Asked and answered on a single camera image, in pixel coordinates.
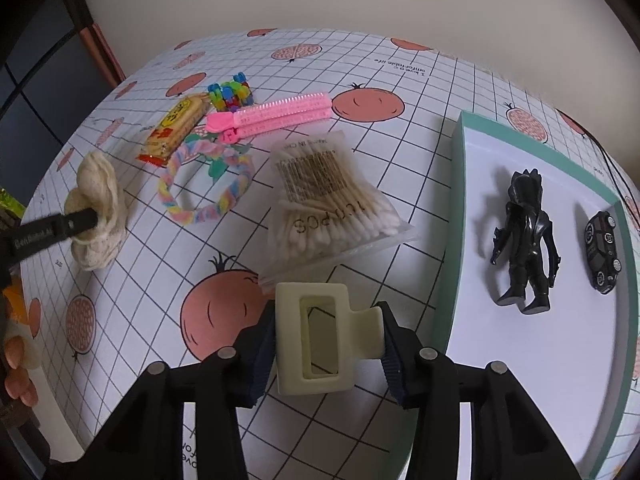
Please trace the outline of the person's left hand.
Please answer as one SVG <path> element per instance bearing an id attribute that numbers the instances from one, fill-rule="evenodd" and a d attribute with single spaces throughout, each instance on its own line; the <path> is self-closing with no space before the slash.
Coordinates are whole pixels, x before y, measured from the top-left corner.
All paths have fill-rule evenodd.
<path id="1" fill-rule="evenodd" d="M 38 403 L 38 393 L 29 372 L 39 366 L 39 354 L 34 345 L 21 335 L 6 338 L 3 356 L 8 364 L 4 388 L 13 400 L 20 400 L 28 408 Z"/>

